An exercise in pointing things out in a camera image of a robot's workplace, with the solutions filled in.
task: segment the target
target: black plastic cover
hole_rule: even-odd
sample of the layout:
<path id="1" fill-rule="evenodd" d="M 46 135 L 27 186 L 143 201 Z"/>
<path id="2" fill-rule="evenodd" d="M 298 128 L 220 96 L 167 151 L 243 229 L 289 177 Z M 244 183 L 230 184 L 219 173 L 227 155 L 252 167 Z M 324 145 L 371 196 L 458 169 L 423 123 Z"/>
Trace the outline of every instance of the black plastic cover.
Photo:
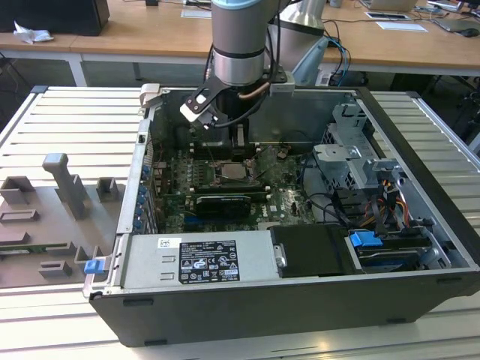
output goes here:
<path id="1" fill-rule="evenodd" d="M 347 229 L 337 225 L 308 224 L 274 226 L 274 245 L 283 247 L 286 267 L 282 278 L 355 274 L 352 257 L 345 242 Z"/>

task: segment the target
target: wooden desk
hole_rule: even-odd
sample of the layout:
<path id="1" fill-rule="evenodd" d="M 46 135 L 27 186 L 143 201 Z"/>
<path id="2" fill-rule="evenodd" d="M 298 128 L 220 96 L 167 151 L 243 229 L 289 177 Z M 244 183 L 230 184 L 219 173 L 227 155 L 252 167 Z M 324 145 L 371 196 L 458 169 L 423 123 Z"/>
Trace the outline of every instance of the wooden desk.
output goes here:
<path id="1" fill-rule="evenodd" d="M 203 59 L 209 53 L 212 21 L 182 18 L 180 4 L 147 7 L 144 1 L 109 0 L 109 9 L 101 36 L 78 36 L 71 51 Z"/>
<path id="2" fill-rule="evenodd" d="M 322 18 L 324 20 L 368 20 L 369 18 L 365 15 L 366 9 L 354 8 L 355 3 L 356 1 L 344 0 L 342 8 L 327 6 Z M 417 13 L 407 15 L 413 18 L 419 17 Z M 423 13 L 421 17 L 428 18 L 428 15 Z M 448 15 L 449 19 L 455 17 L 460 16 Z M 443 69 L 447 73 L 451 69 L 470 69 L 480 72 L 480 37 L 468 38 L 451 34 L 427 21 L 415 21 L 415 23 L 426 28 L 428 32 L 383 30 L 375 22 L 338 22 L 337 24 L 343 45 L 352 53 L 354 68 L 361 68 L 362 65 L 369 67 L 381 65 L 414 68 L 417 71 L 422 68 L 425 70 L 434 68 L 438 71 Z M 332 23 L 325 24 L 325 27 L 331 36 L 336 36 Z M 325 55 L 325 61 L 330 60 L 335 60 L 332 58 L 331 51 Z"/>
<path id="3" fill-rule="evenodd" d="M 323 19 L 369 20 L 366 9 L 355 4 L 359 6 L 353 0 L 343 0 L 342 8 L 326 5 Z M 12 58 L 68 61 L 78 86 L 87 84 L 83 61 L 205 63 L 212 43 L 210 19 L 182 18 L 180 4 L 146 7 L 144 1 L 109 0 L 109 9 L 109 23 L 98 37 L 54 34 L 52 42 L 28 45 L 12 34 L 0 34 L 0 51 Z M 341 40 L 352 54 L 350 70 L 480 75 L 480 37 L 466 38 L 430 22 L 416 23 L 428 32 L 383 30 L 375 22 L 338 22 Z M 326 28 L 336 36 L 332 23 Z M 327 49 L 322 69 L 330 71 L 339 60 L 337 49 Z"/>

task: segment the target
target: label sticker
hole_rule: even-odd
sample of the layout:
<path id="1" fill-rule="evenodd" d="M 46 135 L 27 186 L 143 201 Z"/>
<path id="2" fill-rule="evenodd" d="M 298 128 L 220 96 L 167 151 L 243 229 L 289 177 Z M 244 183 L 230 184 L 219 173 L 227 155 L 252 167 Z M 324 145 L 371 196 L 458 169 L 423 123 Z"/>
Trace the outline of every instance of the label sticker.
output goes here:
<path id="1" fill-rule="evenodd" d="M 158 248 L 180 248 L 182 238 L 158 238 Z"/>
<path id="2" fill-rule="evenodd" d="M 240 280 L 239 259 L 234 240 L 181 242 L 179 247 L 178 281 L 182 284 Z"/>

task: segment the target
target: table leg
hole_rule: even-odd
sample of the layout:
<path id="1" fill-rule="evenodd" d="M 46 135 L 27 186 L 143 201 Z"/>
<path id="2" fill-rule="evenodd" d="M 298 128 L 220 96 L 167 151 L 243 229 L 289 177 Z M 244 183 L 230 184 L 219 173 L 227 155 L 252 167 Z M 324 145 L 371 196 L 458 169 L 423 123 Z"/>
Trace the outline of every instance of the table leg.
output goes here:
<path id="1" fill-rule="evenodd" d="M 82 87 L 88 86 L 85 74 L 83 73 L 82 59 L 80 58 L 80 56 L 72 56 L 67 61 L 70 65 L 70 70 L 72 71 L 73 78 L 75 79 L 75 85 Z"/>
<path id="2" fill-rule="evenodd" d="M 135 75 L 135 80 L 142 80 L 142 74 L 140 73 L 140 65 L 138 62 L 133 63 L 133 74 Z"/>

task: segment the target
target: blue latch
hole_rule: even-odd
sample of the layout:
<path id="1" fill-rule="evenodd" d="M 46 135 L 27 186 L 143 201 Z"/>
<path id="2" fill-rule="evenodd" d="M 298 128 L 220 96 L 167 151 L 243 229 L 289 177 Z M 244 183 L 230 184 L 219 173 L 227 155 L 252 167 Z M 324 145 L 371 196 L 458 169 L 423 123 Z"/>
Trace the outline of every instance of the blue latch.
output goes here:
<path id="1" fill-rule="evenodd" d="M 83 269 L 83 271 L 86 274 L 103 274 L 105 272 L 104 266 L 104 259 L 93 259 L 85 263 L 85 268 Z"/>
<path id="2" fill-rule="evenodd" d="M 355 231 L 350 235 L 350 241 L 356 248 L 358 246 L 382 246 L 383 242 L 375 236 L 373 231 Z"/>

